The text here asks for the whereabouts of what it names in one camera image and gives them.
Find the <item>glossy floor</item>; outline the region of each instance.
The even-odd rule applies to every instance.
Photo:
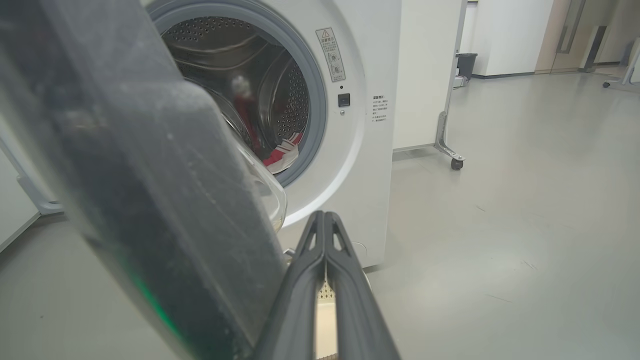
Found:
[[[454,91],[455,172],[394,155],[387,261],[367,269],[404,360],[637,359],[640,97],[605,76]],[[68,222],[0,253],[0,358],[175,359]]]

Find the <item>black caster wheel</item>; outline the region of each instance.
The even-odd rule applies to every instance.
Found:
[[[451,168],[453,170],[460,170],[462,168],[462,161],[461,160],[456,160],[456,159],[451,159]]]

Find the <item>warning label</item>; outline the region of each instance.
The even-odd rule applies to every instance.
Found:
[[[389,100],[384,95],[376,95],[373,97],[373,107],[371,110],[371,121],[379,122],[387,120],[387,109],[389,108]]]
[[[332,83],[346,79],[342,58],[340,57],[340,49],[338,49],[338,42],[335,40],[333,30],[331,28],[316,30],[316,35],[324,51],[324,58],[329,66]]]

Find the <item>trash can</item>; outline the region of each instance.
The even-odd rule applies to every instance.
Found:
[[[458,58],[458,69],[460,69],[458,75],[464,76],[467,80],[471,80],[471,73],[474,71],[476,56],[478,56],[478,54],[456,54]]]

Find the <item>white washing machine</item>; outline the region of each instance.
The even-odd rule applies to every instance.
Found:
[[[362,266],[381,263],[400,0],[143,4],[185,78],[228,110],[247,146],[265,165],[286,158],[273,171],[288,199],[282,247],[295,248],[313,211],[334,211]]]

